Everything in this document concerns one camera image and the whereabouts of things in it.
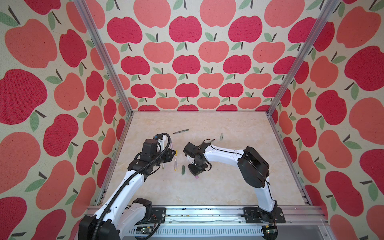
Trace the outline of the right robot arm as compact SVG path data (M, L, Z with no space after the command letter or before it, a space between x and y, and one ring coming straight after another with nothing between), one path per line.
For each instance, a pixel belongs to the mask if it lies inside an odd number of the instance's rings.
M269 223L275 220L278 204L269 187L269 164L254 148L231 150L208 142L202 142L198 146L187 143L184 153L187 159L192 160L188 169L194 176L208 172L212 168L212 162L238 167L245 182L255 189L259 218Z

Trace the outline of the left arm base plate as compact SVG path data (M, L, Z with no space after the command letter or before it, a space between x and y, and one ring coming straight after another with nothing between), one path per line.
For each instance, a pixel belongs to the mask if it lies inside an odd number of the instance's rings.
M145 217L137 223L138 224L150 224L156 221L160 221L162 224L165 223L166 208L151 208L151 212L145 213Z

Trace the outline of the dark green pen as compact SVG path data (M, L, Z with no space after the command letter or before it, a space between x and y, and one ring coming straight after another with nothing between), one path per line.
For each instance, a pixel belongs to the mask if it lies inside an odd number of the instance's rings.
M185 133L188 131L189 131L189 129L185 129L185 130L180 130L180 131L174 132L173 134L180 134L180 133Z

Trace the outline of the yellow-tipped white pen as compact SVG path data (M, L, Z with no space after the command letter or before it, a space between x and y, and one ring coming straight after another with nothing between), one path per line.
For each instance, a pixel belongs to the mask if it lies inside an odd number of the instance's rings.
M177 163L177 156L178 156L178 151L175 150L175 156L174 156L174 171L177 171L178 163Z

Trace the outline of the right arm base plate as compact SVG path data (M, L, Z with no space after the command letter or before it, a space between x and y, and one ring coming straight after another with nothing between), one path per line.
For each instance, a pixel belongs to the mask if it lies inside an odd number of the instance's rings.
M241 217L245 218L247 224L284 224L285 215L281 208L276 208L272 212L266 212L260 208L244 207Z

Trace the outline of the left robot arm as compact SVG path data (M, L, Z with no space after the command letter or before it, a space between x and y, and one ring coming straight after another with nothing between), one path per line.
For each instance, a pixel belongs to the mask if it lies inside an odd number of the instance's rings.
M135 192L147 177L155 173L154 167L173 160L176 151L170 148L171 137L167 133L146 139L143 148L129 164L119 187L93 216L85 216L78 231L79 240L121 240L135 226L153 225L140 238L147 240L159 229L162 221L153 215L152 202L137 198L129 206Z

